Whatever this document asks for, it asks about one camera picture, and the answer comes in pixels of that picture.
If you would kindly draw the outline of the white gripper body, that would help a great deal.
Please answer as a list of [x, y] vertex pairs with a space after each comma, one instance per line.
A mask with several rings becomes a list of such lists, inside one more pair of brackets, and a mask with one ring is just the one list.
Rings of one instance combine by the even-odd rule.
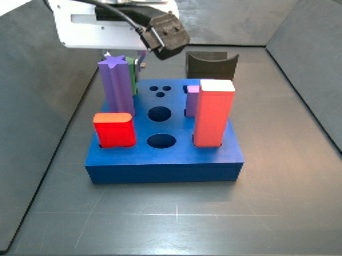
[[[176, 0], [98, 0], [106, 4], [150, 6], [180, 16]], [[47, 0], [61, 42], [69, 48], [145, 50], [135, 29], [126, 21], [101, 21], [95, 6], [74, 0]]]

